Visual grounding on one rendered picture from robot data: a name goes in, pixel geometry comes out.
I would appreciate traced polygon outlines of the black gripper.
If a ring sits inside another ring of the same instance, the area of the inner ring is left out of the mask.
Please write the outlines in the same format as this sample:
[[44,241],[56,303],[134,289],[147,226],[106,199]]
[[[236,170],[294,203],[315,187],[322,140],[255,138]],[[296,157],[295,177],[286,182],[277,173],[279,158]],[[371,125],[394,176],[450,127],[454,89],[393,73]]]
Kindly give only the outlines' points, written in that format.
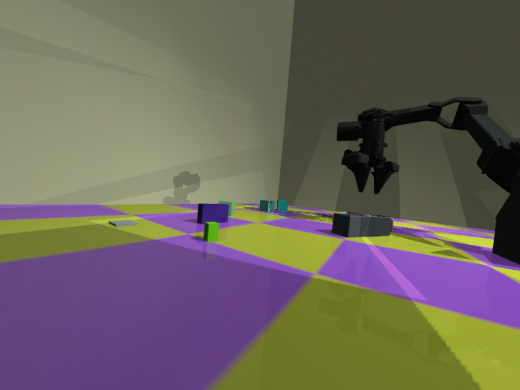
[[350,166],[352,164],[351,167],[347,168],[354,173],[358,192],[361,193],[366,186],[368,175],[373,167],[375,172],[371,172],[371,174],[374,176],[374,193],[379,194],[379,191],[387,183],[393,172],[399,171],[399,165],[395,162],[386,162],[383,152],[384,147],[388,147],[388,144],[384,143],[383,138],[365,138],[359,144],[359,147],[362,148],[362,153],[345,154],[341,165]]

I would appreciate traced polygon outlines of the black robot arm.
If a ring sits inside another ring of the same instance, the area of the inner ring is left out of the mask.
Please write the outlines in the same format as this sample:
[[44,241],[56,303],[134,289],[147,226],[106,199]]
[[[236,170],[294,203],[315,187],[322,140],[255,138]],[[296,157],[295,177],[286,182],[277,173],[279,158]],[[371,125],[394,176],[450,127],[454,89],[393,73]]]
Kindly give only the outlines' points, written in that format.
[[[460,102],[454,121],[440,117],[442,108]],[[467,130],[482,149],[477,165],[482,174],[511,193],[520,179],[520,138],[512,138],[488,116],[488,104],[479,97],[455,97],[446,102],[388,111],[377,107],[364,110],[355,122],[339,122],[338,141],[358,138],[385,138],[385,132],[396,125],[431,121],[445,128]]]

